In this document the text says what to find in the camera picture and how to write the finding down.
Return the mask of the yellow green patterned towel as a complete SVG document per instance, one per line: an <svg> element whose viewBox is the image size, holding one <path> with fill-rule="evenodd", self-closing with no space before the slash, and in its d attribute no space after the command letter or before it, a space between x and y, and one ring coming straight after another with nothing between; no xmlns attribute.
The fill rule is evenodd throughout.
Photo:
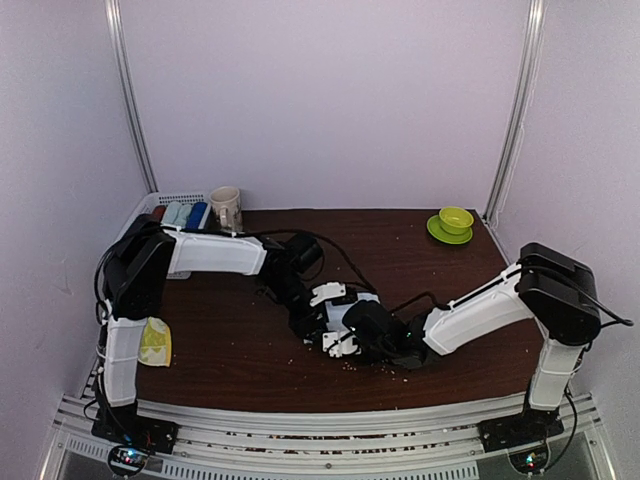
<svg viewBox="0 0 640 480"><path fill-rule="evenodd" d="M141 337L138 362L147 367L168 368L171 360L170 327L160 318L149 317Z"/></svg>

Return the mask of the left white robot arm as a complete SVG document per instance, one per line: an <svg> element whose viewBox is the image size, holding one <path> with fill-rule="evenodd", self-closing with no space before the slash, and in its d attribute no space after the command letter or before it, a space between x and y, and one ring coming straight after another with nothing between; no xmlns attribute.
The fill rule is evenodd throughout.
<svg viewBox="0 0 640 480"><path fill-rule="evenodd" d="M123 444L137 442L137 367L143 331L164 306L167 285L201 275L253 277L288 313L293 333L313 342L326 331L322 307L302 278L322 249L304 231L280 240L274 232L181 229L138 216L103 254L94 277L101 325L98 380L106 429Z"/></svg>

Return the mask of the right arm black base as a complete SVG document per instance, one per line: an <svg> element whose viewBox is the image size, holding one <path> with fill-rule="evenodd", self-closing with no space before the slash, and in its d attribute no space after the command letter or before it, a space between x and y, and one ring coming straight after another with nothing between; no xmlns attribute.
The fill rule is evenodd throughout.
<svg viewBox="0 0 640 480"><path fill-rule="evenodd" d="M486 453L543 442L564 432L563 422L559 418L529 417L524 414L485 420L477 428Z"/></svg>

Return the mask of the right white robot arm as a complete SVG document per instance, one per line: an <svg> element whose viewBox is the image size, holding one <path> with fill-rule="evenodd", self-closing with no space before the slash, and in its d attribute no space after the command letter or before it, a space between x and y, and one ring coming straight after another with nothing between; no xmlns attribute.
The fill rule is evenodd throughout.
<svg viewBox="0 0 640 480"><path fill-rule="evenodd" d="M540 243L521 248L518 261L466 296L433 308L408 324L374 301L359 319L371 334L362 344L405 368L460 347L521 320L536 319L547 332L523 411L507 420L530 442L558 417L565 388L585 347L601 331L595 275L586 264Z"/></svg>

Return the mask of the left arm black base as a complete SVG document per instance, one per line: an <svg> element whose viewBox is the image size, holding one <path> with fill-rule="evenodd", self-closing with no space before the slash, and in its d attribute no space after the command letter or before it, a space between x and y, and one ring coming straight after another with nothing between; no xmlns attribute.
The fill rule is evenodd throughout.
<svg viewBox="0 0 640 480"><path fill-rule="evenodd" d="M178 434L174 422L135 416L132 422L99 416L91 427L94 437L132 446L149 453L172 454Z"/></svg>

